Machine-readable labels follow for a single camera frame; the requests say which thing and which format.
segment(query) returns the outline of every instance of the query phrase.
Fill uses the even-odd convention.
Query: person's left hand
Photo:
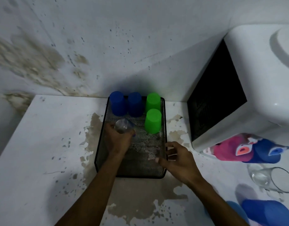
[[[111,154],[120,153],[124,156],[131,144],[131,138],[134,134],[134,130],[120,134],[114,129],[113,123],[105,124],[105,143],[108,151]]]

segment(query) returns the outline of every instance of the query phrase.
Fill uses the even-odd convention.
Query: white table
[[[0,157],[0,225],[54,225],[78,199],[96,174],[94,156],[106,102],[35,96]],[[186,103],[166,102],[166,118],[168,141],[188,147],[204,178],[225,200],[240,201],[238,192],[270,199],[252,182],[245,163],[217,161],[192,149]],[[93,129],[87,133],[90,123]],[[289,152],[276,166],[289,171]],[[289,209],[289,194],[284,204]],[[163,179],[116,179],[101,225],[127,222],[213,225],[199,199],[169,172]]]

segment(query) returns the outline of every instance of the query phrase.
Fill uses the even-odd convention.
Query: person
[[[105,125],[106,143],[109,156],[88,188],[56,223],[56,226],[99,226],[105,212],[112,186],[121,161],[131,144],[134,135],[118,133],[112,124]],[[187,185],[208,211],[215,226],[248,226],[202,177],[196,166],[193,155],[187,148],[177,142],[167,142],[167,155],[175,157],[175,161],[156,158],[176,179]]]

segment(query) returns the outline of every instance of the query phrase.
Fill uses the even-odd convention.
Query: hand
[[[166,151],[170,159],[175,161],[167,161],[163,158],[156,158],[156,162],[166,168],[175,178],[188,187],[205,181],[202,177],[193,157],[193,154],[187,148],[181,146],[177,142],[167,142],[166,147],[173,147]]]
[[[131,144],[131,138],[134,134],[134,130],[120,134],[114,129],[114,123],[105,124],[105,143],[110,154],[120,153],[124,156]]]

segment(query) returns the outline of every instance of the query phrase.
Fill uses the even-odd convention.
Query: tray
[[[147,97],[142,97],[145,105]],[[139,128],[139,136],[136,142],[132,142],[120,167],[116,177],[120,178],[163,178],[166,169],[155,162],[156,157],[167,159],[165,143],[166,138],[166,116],[165,116],[165,101],[161,98],[161,130],[159,133],[150,134],[144,129],[146,115],[134,118],[129,114],[122,117],[115,116],[111,110],[111,103],[107,101],[105,117],[101,129],[101,135],[97,146],[94,165],[96,171],[102,167],[108,157],[108,150],[104,141],[104,127],[106,122],[116,122],[121,118],[127,118]]]

